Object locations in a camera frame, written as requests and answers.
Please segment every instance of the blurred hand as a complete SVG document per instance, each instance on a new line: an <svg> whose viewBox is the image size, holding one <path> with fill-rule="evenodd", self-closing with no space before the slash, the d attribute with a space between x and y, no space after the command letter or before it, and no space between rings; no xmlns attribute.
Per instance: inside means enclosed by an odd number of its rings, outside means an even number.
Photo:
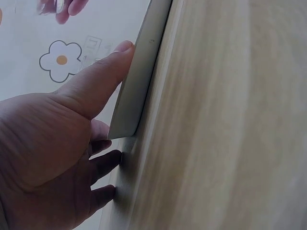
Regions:
<svg viewBox="0 0 307 230"><path fill-rule="evenodd" d="M54 0L38 0L44 4L43 13L54 12ZM56 20L59 24L67 22L70 16L75 16L85 7L88 0L64 0L64 7L61 13L56 14Z"/></svg>
<svg viewBox="0 0 307 230"><path fill-rule="evenodd" d="M121 153L89 158L111 145L108 126L93 118L127 75L134 46L116 50L54 93L0 102L0 201L10 230L70 230L113 199L113 186L90 186Z"/></svg>

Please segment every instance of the light wood surface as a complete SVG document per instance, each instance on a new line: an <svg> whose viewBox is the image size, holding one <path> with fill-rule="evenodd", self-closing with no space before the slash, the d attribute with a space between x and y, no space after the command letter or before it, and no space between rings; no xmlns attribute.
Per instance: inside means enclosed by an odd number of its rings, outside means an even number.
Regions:
<svg viewBox="0 0 307 230"><path fill-rule="evenodd" d="M174 0L104 230L307 229L307 1Z"/></svg>

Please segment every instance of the fingernail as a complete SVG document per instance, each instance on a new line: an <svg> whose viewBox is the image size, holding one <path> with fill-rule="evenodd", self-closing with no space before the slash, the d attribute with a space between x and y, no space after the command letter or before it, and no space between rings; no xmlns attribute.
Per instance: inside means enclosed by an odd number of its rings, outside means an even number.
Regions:
<svg viewBox="0 0 307 230"><path fill-rule="evenodd" d="M114 52L125 52L133 46L131 41L124 41L120 43L114 50Z"/></svg>

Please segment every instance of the flower sticker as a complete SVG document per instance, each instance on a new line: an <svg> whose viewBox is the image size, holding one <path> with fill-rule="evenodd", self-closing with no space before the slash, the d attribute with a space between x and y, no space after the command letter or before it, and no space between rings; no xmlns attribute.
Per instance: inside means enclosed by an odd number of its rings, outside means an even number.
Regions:
<svg viewBox="0 0 307 230"><path fill-rule="evenodd" d="M81 47L77 43L63 41L51 43L49 52L39 59L40 67L49 72L51 80L63 83L70 75L75 75L80 67Z"/></svg>

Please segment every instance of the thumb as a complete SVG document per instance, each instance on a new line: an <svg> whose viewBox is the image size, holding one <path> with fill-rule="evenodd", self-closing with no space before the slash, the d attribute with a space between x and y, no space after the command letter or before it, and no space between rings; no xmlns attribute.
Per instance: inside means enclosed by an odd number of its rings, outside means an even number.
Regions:
<svg viewBox="0 0 307 230"><path fill-rule="evenodd" d="M62 103L93 119L105 107L110 96L128 74L134 54L130 41L119 44L108 57L85 68L56 91Z"/></svg>

